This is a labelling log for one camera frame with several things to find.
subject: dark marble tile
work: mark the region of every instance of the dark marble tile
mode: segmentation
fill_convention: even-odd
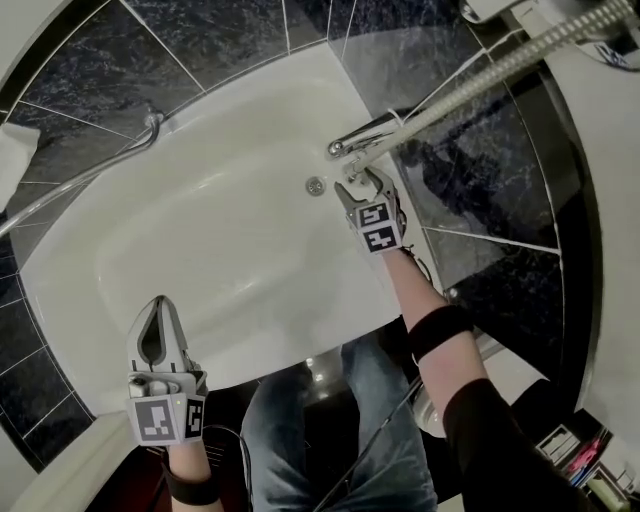
[[[0,77],[0,122],[3,122],[3,111],[9,112],[13,108],[22,91],[51,56],[51,50],[60,46],[102,4],[104,0],[82,0],[61,5],[53,19],[40,27],[39,35],[25,48],[11,73]]]
[[[38,150],[23,181],[63,182],[111,156],[124,137],[20,103],[10,121],[40,130]]]
[[[504,86],[395,155],[424,226],[557,247],[544,177]]]
[[[110,2],[58,50],[23,100],[136,137],[149,104],[168,113],[199,92],[131,13]]]
[[[0,308],[22,298],[18,277],[0,279]]]
[[[413,107],[480,49],[454,3],[358,0],[343,64],[377,117]],[[478,60],[434,100],[488,64]],[[544,178],[504,86],[401,149],[396,161],[423,225],[557,246]]]
[[[23,436],[68,394],[44,349],[0,376],[0,406]]]
[[[50,223],[36,224],[11,230],[9,236],[11,237],[13,250],[15,251],[16,264],[19,268],[24,266],[33,250],[51,226],[52,224]]]
[[[49,464],[90,426],[91,418],[75,395],[70,395],[24,440],[44,464]]]
[[[18,272],[18,265],[13,256],[6,256],[0,259],[0,279],[13,276]]]
[[[377,117],[414,106],[479,49],[452,2],[358,0],[344,66]]]
[[[206,89],[287,51],[281,0],[128,3]]]
[[[38,331],[40,332],[40,328],[37,324],[36,324],[36,329],[38,329]],[[56,371],[60,375],[60,378],[62,378],[62,380],[64,381],[69,391],[73,391],[73,386],[71,385],[71,382],[69,382],[69,379],[67,378],[65,373],[62,371],[62,368],[60,368],[60,365],[58,364],[58,360],[56,359],[56,356],[53,355],[53,351],[51,350],[51,347],[47,345],[45,350],[47,351],[47,354],[49,355],[49,359],[51,359],[53,366],[55,367]]]
[[[427,234],[451,300],[480,329],[555,378],[563,342],[559,257],[464,235]]]
[[[6,222],[7,211],[0,212],[0,224]],[[0,238],[0,258],[6,258],[13,256],[13,247],[11,246],[11,239],[8,236]]]
[[[355,0],[333,0],[329,20],[329,45],[338,58],[342,58]]]
[[[284,3],[292,50],[327,37],[330,0],[285,0]]]
[[[2,430],[7,434],[13,445],[18,449],[20,454],[31,464],[31,467],[40,473],[44,469],[44,464],[36,456],[36,454],[29,448],[27,443],[24,442],[22,436],[18,434],[18,431],[14,428],[4,412],[0,412],[0,425]]]

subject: blue jeans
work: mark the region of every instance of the blue jeans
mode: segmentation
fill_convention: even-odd
[[[344,345],[341,354],[344,376],[360,410],[362,451],[409,386],[373,336]],[[251,400],[242,435],[251,456],[256,512],[309,512],[322,498],[305,476],[303,406],[310,381],[305,369],[287,368],[266,377]],[[405,405],[356,467],[350,493],[329,510],[436,509],[422,438],[410,406]]]

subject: black sleeve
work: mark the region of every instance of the black sleeve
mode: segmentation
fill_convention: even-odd
[[[462,471],[465,512],[595,510],[520,431],[489,380],[460,389],[443,422]]]

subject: chrome grab bar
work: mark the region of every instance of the chrome grab bar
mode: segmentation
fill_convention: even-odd
[[[142,151],[149,149],[158,139],[158,134],[160,133],[160,124],[162,123],[163,119],[164,117],[160,113],[149,114],[144,120],[145,124],[151,129],[149,138],[147,138],[144,142],[141,142],[140,144],[137,144],[123,151],[122,153],[103,160],[93,167],[90,167],[86,171],[82,171],[80,174],[77,174],[70,180],[65,181],[53,190],[50,190],[40,198],[36,199],[30,205],[24,207],[15,215],[12,215],[10,219],[0,225],[0,238],[9,233],[13,228],[19,227],[18,224],[31,217],[38,210],[44,208],[51,201],[57,199],[65,192],[68,192],[78,185],[82,185],[85,181],[89,181],[91,178],[99,176],[112,165],[120,163],[127,158],[130,158],[134,155],[137,155],[138,153],[141,153]]]

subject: chrome faucet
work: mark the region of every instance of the chrome faucet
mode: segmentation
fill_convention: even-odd
[[[397,110],[397,114],[401,118],[409,112],[411,112],[410,108]],[[327,153],[329,158],[334,160],[355,151],[363,151],[380,144],[380,142],[391,135],[397,128],[397,119],[387,112],[357,130],[348,133],[344,137],[332,141],[327,147]]]

